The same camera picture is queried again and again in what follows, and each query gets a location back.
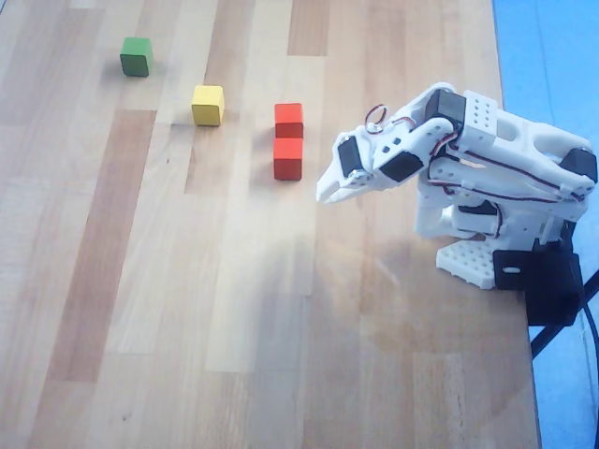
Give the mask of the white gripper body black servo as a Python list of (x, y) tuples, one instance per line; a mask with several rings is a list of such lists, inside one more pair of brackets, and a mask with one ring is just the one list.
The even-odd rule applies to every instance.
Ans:
[(337, 145), (341, 165), (342, 188), (380, 188), (380, 176), (374, 169), (374, 153), (380, 137), (364, 126), (343, 135)]

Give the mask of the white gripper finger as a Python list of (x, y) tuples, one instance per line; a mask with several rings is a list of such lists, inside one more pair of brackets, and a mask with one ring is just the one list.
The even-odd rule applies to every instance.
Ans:
[(340, 202), (349, 196), (341, 163), (332, 161), (316, 184), (317, 202)]
[(337, 203), (381, 189), (382, 184), (379, 179), (372, 174), (361, 173), (349, 179), (343, 186), (335, 185), (330, 193), (325, 194), (322, 202), (325, 204)]

